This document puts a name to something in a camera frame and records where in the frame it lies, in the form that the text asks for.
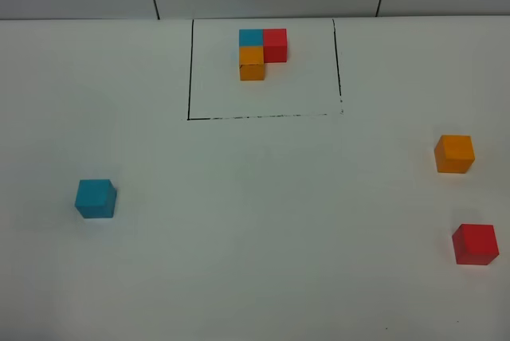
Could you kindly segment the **orange template block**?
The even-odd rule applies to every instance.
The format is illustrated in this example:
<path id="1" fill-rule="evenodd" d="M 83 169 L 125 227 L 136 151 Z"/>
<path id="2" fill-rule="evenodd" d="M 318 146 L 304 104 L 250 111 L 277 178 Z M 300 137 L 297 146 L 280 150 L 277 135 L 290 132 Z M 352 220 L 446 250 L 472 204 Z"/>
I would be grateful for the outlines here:
<path id="1" fill-rule="evenodd" d="M 262 46 L 241 46 L 239 48 L 239 75 L 241 81 L 262 81 L 265 79 Z"/>

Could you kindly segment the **red template block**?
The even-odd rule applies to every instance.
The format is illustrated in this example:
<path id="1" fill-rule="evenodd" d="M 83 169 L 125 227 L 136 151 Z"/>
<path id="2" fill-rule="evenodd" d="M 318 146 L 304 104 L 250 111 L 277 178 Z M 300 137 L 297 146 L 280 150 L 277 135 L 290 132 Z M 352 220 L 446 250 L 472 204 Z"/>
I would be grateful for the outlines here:
<path id="1" fill-rule="evenodd" d="M 263 51 L 265 63 L 285 63 L 288 59 L 286 29 L 264 29 Z"/>

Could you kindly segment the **blue template block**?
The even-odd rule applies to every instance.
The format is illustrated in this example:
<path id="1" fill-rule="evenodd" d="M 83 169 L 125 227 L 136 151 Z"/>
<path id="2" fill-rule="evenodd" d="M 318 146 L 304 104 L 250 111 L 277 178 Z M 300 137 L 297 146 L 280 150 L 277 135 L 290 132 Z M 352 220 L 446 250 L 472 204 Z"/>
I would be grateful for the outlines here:
<path id="1" fill-rule="evenodd" d="M 238 44 L 240 47 L 263 46 L 263 30 L 240 29 L 238 35 Z"/>

